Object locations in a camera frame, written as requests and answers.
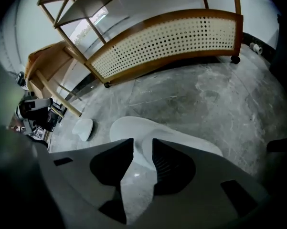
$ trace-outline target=white wall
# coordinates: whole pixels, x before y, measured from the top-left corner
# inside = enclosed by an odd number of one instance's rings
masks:
[[[31,52],[62,40],[36,3],[37,0],[21,0],[19,4],[16,38],[23,65]],[[208,3],[211,9],[235,11],[234,0],[208,0]],[[61,2],[56,2],[47,5],[47,8],[55,16],[60,6]],[[150,17],[174,10],[204,8],[204,4],[202,0],[113,0],[106,8],[109,14],[97,24],[97,28],[101,33],[105,33],[104,37],[108,41],[125,29]],[[241,0],[241,10],[244,16],[243,31],[275,48],[278,11],[272,1]],[[63,29],[70,35],[76,25],[77,22],[66,25]],[[89,57],[101,46],[102,43],[97,40],[97,36],[90,31],[81,42],[79,49]],[[89,71],[83,65],[74,63],[63,79],[64,86],[73,89],[88,74]],[[67,96],[68,93],[62,91],[61,94]]]

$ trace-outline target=wooden chair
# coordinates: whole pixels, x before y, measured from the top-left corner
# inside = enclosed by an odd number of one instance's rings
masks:
[[[49,83],[50,79],[66,64],[70,65],[73,54],[65,41],[49,45],[37,52],[30,54],[25,69],[25,79],[29,91],[34,91],[38,98],[43,98],[43,88],[45,87],[55,98],[57,98],[74,115],[80,117],[81,112],[68,103]],[[58,86],[71,93],[68,89],[55,82]]]

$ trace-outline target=perforated hole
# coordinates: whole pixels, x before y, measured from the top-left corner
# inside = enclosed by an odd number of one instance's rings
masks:
[[[235,21],[197,17],[160,23],[139,31],[108,49],[92,62],[108,78],[155,59],[185,52],[233,50]]]

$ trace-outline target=white panel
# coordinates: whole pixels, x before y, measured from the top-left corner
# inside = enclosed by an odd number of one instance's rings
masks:
[[[139,64],[184,52],[233,50],[234,39],[235,21],[208,17],[177,19],[132,34],[91,65],[103,78],[108,78]]]

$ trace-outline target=rattan panel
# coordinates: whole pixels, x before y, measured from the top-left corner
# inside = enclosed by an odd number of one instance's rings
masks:
[[[121,40],[92,61],[108,78],[136,65],[184,52],[233,50],[236,22],[221,18],[186,18],[159,23]]]

